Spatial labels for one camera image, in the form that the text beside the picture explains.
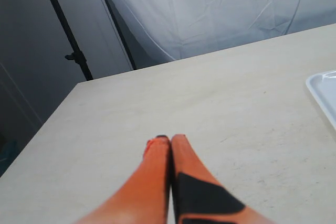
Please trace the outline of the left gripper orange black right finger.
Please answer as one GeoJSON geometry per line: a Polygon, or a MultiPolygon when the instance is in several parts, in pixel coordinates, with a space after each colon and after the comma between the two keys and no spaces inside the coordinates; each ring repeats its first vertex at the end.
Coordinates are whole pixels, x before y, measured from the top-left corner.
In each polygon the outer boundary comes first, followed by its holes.
{"type": "Polygon", "coordinates": [[[210,173],[183,134],[171,140],[176,223],[267,223],[227,191],[210,173]]]}

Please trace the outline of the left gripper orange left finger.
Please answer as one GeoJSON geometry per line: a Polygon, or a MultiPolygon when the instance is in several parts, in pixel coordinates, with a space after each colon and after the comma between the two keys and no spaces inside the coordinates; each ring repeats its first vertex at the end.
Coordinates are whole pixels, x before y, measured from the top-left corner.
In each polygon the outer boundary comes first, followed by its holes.
{"type": "Polygon", "coordinates": [[[77,223],[167,223],[170,158],[167,136],[149,140],[136,171],[114,195],[77,223]]]}

